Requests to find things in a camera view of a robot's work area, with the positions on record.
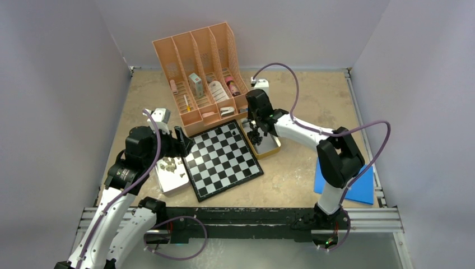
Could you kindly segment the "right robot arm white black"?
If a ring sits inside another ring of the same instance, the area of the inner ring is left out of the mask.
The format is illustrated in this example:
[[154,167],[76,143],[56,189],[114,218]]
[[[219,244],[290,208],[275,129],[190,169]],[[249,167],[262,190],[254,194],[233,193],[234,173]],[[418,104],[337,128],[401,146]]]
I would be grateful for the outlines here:
[[248,103],[249,141],[258,146],[263,137],[273,135],[291,139],[315,150],[320,172],[325,180],[323,193],[314,207],[314,220],[321,228],[335,223],[350,180],[357,177],[365,164],[364,157],[349,131],[304,125],[283,109],[273,109],[267,93],[254,89],[246,95]]

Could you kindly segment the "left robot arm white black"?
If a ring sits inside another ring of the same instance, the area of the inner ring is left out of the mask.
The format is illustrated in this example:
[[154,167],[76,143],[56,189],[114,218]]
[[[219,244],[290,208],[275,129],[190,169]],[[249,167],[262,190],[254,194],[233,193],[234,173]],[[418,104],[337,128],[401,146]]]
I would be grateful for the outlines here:
[[156,126],[134,127],[125,148],[109,169],[100,204],[77,248],[56,268],[120,268],[139,238],[149,228],[161,229],[167,222],[166,203],[146,197],[138,211],[120,228],[125,213],[136,199],[150,171],[163,157],[185,157],[194,143],[182,128],[172,132]]

